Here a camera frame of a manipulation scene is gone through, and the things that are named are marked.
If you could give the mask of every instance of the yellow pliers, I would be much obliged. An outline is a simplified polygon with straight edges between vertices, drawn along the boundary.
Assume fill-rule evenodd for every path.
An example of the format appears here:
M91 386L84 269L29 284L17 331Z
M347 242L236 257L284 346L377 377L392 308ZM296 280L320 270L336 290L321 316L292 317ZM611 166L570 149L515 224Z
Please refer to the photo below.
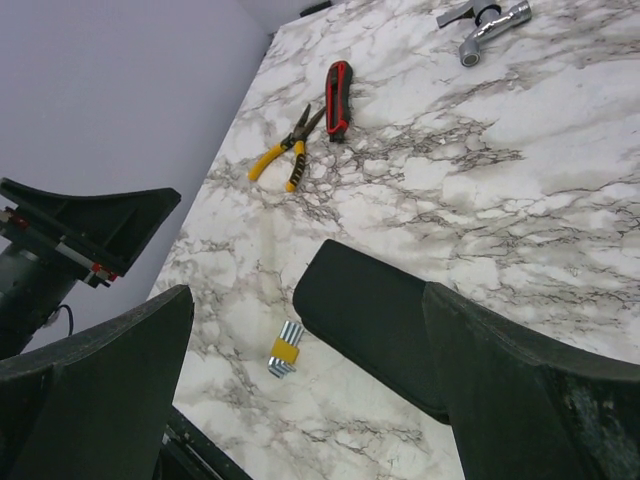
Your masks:
M255 182L271 162L273 162L277 157L293 147L293 152L296 154L296 163L293 167L293 172L291 173L291 177L289 177L286 188L287 192L295 191L298 183L300 183L300 179L302 178L304 169L307 166L307 150L305 147L305 142L309 134L313 131L315 126L324 115L325 110L326 107L322 107L322 109L320 109L318 113L311 117L309 123L307 123L309 112L311 111L311 105L307 105L307 108L304 109L300 120L298 120L298 123L296 123L293 132L287 135L287 137L282 142L269 150L258 161L258 163L256 163L254 167L249 170L249 180Z

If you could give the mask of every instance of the yellow handle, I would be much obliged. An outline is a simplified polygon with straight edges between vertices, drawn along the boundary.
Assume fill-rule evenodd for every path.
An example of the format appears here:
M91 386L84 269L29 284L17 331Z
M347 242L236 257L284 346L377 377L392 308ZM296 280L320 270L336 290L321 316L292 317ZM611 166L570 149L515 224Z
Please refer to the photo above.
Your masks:
M269 166L273 160L281 155L283 152L286 152L287 148L283 147L282 144L278 144L269 150L259 161L254 165L254 167L249 170L249 180L255 182L258 177L262 174L265 168Z
M287 192L295 192L298 183L302 179L302 174L304 173L304 169L307 166L307 150L304 146L304 142L298 140L296 144L293 146L293 151L296 154L296 164L293 167L293 173L291 173L291 177L287 182Z

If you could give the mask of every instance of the cable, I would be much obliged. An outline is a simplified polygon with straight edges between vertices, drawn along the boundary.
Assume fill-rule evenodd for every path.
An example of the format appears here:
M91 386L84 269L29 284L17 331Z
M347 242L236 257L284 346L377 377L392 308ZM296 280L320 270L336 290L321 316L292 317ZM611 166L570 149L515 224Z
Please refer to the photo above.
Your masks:
M53 313L56 314L63 308L67 311L67 315L69 317L69 335L67 336L70 337L71 335L73 335L73 312L71 311L71 307L67 304L60 305L58 308L56 308L55 312Z

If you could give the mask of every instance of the metal faucet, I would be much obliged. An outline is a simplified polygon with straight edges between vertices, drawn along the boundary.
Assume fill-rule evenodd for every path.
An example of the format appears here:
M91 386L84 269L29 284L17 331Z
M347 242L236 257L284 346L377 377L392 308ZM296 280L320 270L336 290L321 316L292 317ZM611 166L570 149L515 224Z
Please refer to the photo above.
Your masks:
M469 0L464 5L437 18L438 27L463 18L475 18L476 29L460 45L460 62L473 67L480 61L480 46L511 27L531 20L531 7L526 0L512 7L504 15L495 0Z

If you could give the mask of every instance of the red utility knife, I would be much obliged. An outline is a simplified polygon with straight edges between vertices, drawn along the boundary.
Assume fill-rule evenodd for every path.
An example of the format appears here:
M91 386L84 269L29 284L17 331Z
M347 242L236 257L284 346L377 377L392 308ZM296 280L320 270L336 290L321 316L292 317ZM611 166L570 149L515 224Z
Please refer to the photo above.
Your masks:
M334 63L327 74L327 133L329 141L344 142L344 133L349 128L349 86L353 69L344 60Z

